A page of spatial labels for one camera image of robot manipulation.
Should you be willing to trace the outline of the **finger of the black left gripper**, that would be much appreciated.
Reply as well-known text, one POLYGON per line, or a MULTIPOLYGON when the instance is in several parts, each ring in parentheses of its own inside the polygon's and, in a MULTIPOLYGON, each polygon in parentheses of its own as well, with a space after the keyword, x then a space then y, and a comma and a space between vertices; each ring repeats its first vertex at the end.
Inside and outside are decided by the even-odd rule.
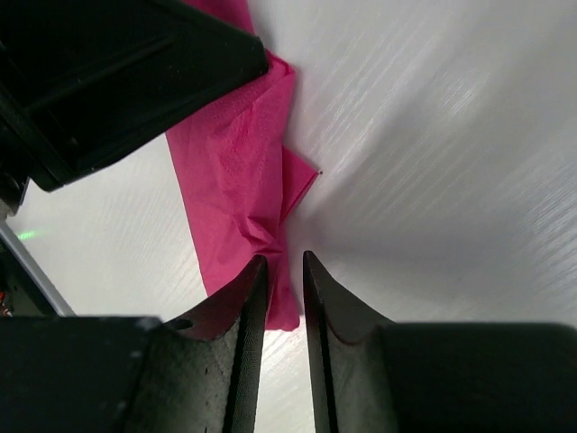
POLYGON ((59 189, 267 68, 258 37, 180 1, 4 1, 1 167, 59 189))

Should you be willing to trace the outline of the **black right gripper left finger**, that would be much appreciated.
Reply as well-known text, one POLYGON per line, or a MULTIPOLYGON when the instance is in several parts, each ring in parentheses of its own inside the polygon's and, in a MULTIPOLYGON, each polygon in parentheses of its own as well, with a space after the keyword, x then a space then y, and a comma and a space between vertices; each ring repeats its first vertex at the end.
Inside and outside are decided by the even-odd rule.
POLYGON ((169 322, 3 318, 2 431, 253 431, 267 289, 256 255, 169 322))

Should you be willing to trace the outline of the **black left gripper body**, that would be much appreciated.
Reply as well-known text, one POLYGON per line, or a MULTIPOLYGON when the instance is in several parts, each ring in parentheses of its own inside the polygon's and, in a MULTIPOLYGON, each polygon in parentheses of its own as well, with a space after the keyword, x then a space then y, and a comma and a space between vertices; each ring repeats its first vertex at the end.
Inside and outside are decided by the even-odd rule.
POLYGON ((1 169, 0 217, 14 217, 23 204, 30 178, 20 171, 1 169))

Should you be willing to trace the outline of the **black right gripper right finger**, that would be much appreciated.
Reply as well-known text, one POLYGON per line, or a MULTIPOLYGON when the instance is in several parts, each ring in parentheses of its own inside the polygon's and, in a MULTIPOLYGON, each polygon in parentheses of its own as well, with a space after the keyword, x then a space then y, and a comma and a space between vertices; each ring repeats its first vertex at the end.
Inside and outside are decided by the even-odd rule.
POLYGON ((573 432, 576 331, 555 323, 398 323, 303 255, 319 432, 573 432))

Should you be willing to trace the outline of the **pink paper napkin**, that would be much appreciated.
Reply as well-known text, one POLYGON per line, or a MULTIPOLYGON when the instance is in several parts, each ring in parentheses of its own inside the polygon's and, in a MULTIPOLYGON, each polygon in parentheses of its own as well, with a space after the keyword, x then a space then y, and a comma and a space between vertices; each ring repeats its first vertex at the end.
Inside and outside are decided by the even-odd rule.
POLYGON ((166 132, 202 281, 213 295, 255 254, 269 270, 268 330, 299 326, 285 223, 318 172, 283 144, 296 81, 272 52, 262 77, 166 132))

